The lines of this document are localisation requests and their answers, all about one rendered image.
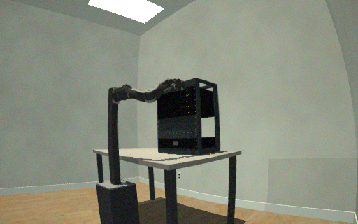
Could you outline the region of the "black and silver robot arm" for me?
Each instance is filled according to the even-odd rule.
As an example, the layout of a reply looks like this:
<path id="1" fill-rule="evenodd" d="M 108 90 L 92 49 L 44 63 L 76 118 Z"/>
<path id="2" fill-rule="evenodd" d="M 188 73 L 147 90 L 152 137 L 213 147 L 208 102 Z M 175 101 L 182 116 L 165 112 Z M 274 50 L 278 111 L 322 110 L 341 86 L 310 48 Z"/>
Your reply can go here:
<path id="1" fill-rule="evenodd" d="M 172 88 L 174 84 L 175 83 L 172 79 L 166 79 L 162 82 L 162 84 L 160 83 L 158 85 L 155 85 L 153 88 L 148 88 L 146 90 L 132 88 L 128 84 L 123 85 L 121 88 L 114 87 L 112 91 L 113 103 L 119 104 L 121 100 L 126 100 L 130 98 L 137 99 L 141 102 L 152 103 L 158 100 L 163 95 L 165 90 Z"/>

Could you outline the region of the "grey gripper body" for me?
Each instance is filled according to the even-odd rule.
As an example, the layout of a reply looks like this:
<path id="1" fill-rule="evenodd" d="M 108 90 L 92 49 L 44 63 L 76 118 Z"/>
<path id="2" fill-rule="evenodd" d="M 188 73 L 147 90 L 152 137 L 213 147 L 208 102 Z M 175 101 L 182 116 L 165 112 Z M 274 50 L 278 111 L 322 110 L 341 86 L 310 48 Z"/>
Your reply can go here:
<path id="1" fill-rule="evenodd" d="M 182 88 L 182 85 L 181 85 L 181 80 L 178 78 L 178 79 L 172 79 L 174 81 L 174 86 L 170 89 L 171 92 L 176 92 L 176 91 L 179 91 L 181 90 Z"/>

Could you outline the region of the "black server rack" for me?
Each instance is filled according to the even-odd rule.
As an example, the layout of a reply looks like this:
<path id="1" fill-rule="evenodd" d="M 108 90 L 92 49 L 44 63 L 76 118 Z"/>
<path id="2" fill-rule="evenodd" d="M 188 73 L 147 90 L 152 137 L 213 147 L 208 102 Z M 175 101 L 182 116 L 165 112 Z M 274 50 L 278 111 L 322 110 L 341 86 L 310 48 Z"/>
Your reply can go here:
<path id="1" fill-rule="evenodd" d="M 200 87 L 199 83 L 206 86 Z M 188 85 L 185 90 L 168 90 L 157 100 L 158 152 L 196 156 L 219 153 L 220 115 L 217 84 L 199 78 L 186 80 L 184 84 Z M 205 90 L 208 88 L 213 88 L 213 91 Z M 202 137 L 201 119 L 209 117 L 215 118 L 215 136 Z"/>

